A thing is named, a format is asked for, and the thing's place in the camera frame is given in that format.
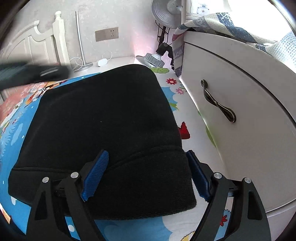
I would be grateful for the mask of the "black pants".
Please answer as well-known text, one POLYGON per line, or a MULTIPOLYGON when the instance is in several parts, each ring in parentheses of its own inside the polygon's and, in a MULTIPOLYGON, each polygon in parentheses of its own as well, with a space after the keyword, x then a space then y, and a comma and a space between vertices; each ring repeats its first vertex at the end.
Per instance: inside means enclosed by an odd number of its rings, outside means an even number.
POLYGON ((156 75, 126 65, 46 91, 8 178, 8 192, 32 204, 44 177, 60 180, 109 154, 95 193, 95 219, 171 215, 196 206, 180 133, 156 75))

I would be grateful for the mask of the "pink floral blanket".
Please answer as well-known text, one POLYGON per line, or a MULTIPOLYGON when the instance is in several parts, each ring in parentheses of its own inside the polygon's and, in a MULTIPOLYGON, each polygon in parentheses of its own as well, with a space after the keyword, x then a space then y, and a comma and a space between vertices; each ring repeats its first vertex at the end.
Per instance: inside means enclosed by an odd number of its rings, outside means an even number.
POLYGON ((4 119, 13 110, 13 107, 21 100, 23 100, 27 95, 33 94, 37 90, 40 90, 43 87, 53 83, 55 83, 55 81, 41 82, 31 85, 15 87, 12 90, 4 91, 5 94, 8 94, 8 97, 1 104, 1 120, 4 119))

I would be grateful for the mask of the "white headboard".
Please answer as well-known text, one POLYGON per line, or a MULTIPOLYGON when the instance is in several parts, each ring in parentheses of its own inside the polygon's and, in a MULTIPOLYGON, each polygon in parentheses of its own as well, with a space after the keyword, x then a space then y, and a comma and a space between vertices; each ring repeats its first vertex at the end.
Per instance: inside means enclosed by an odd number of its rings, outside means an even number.
POLYGON ((28 60, 32 64, 69 65, 65 25, 61 11, 55 12, 52 27, 41 33, 39 21, 21 29, 1 51, 2 61, 28 60))

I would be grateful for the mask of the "silver floor lamp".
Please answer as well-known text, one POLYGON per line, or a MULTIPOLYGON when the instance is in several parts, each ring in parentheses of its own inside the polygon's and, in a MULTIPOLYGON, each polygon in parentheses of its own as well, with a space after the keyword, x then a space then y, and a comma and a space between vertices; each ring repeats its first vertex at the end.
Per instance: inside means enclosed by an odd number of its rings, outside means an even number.
POLYGON ((93 63, 88 63, 85 60, 83 46, 82 46, 81 32, 80 32, 79 11, 75 11, 75 19, 76 19, 76 29, 77 29, 79 49, 80 49, 81 56, 73 57, 72 60, 76 59, 74 72, 79 72, 92 67, 93 63))

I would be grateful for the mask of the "white nightstand cabinet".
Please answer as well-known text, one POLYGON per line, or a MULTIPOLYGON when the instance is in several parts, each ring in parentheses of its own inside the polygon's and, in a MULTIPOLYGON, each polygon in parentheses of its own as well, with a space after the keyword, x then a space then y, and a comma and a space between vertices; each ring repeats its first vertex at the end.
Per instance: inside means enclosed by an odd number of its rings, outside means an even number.
POLYGON ((249 177, 276 240, 295 214, 295 73, 261 50, 227 37, 184 34, 182 81, 217 147, 228 177, 249 177), (208 92, 236 122, 210 104, 208 92))

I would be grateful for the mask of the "silver fan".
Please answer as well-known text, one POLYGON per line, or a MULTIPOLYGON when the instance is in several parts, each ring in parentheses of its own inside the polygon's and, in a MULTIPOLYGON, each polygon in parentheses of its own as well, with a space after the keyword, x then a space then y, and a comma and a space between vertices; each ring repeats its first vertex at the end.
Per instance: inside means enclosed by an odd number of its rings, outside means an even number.
POLYGON ((185 2, 182 0, 153 0, 151 12, 154 19, 161 25, 176 29, 182 23, 182 11, 185 2))

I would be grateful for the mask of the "checkered quilt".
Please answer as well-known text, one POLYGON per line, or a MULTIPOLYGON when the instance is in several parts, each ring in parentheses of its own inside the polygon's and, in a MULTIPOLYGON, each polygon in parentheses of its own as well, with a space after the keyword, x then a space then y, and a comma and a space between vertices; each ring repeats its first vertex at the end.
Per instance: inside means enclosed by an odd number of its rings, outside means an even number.
POLYGON ((278 41, 265 39, 234 25, 229 13, 222 12, 198 17, 176 28, 171 42, 174 72, 178 77, 182 75, 185 47, 184 33, 188 30, 219 35, 244 42, 266 52, 292 71, 295 71, 295 35, 293 32, 287 33, 278 41))

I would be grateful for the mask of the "grey wall socket panel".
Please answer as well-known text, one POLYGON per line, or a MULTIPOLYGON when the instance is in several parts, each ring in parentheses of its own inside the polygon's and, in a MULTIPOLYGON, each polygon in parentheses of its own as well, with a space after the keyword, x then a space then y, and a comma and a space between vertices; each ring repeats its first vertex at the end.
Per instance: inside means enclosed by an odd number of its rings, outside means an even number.
POLYGON ((95 32, 95 41, 105 41, 119 38, 119 28, 108 28, 103 30, 98 30, 95 32))

